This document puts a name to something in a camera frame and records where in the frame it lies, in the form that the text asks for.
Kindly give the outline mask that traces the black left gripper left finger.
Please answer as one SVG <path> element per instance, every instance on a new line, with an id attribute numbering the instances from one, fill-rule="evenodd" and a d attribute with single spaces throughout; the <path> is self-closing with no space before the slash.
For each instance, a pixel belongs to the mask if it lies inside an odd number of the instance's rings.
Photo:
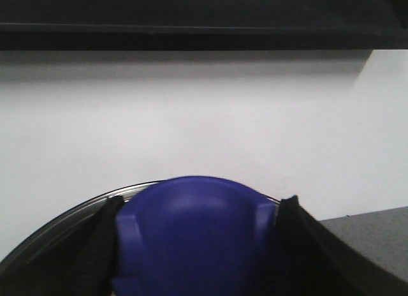
<path id="1" fill-rule="evenodd" d="M 124 205 L 121 196 L 105 201 L 79 226 L 41 245 L 34 257 L 35 286 L 31 295 L 111 295 L 115 267 L 114 219 Z"/>

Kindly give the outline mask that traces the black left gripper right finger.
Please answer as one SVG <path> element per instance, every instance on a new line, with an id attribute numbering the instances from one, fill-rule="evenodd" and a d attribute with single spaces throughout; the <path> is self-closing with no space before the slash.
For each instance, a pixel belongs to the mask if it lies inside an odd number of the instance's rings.
<path id="1" fill-rule="evenodd" d="M 280 295 L 407 295 L 407 282 L 359 254 L 313 218 L 297 196 L 279 203 L 286 265 Z"/>

